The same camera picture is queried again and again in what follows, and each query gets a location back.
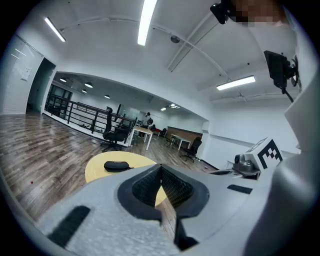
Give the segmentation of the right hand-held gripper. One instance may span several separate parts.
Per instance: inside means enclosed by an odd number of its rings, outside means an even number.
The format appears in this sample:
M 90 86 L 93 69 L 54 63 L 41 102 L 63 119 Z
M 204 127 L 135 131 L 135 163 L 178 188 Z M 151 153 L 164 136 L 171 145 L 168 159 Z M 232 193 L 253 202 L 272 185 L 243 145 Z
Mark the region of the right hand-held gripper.
M 277 167 L 283 161 L 283 153 L 271 137 L 261 139 L 245 153 L 234 157 L 232 169 L 243 177 L 260 175 L 262 171 Z M 232 170 L 211 171 L 211 175 L 232 175 Z

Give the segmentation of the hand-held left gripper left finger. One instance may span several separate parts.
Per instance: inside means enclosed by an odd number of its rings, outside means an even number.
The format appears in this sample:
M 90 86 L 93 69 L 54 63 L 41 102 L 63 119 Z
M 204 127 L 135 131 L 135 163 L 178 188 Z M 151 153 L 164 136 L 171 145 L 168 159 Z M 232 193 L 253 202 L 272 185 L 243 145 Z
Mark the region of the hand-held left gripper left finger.
M 64 249 L 79 256 L 176 256 L 180 250 L 164 232 L 158 220 L 138 219 L 118 200 L 124 181 L 149 169 L 133 168 L 91 181 L 57 202 L 36 222 L 47 238 L 61 227 L 78 206 L 89 208 Z

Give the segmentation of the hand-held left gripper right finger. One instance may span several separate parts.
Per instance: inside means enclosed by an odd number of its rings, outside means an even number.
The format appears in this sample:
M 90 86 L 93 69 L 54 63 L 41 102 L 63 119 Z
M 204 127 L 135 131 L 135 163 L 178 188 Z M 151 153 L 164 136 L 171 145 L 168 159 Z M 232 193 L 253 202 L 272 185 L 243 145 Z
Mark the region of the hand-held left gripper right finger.
M 175 210 L 169 252 L 243 252 L 254 220 L 236 218 L 256 182 L 161 164 L 161 186 Z

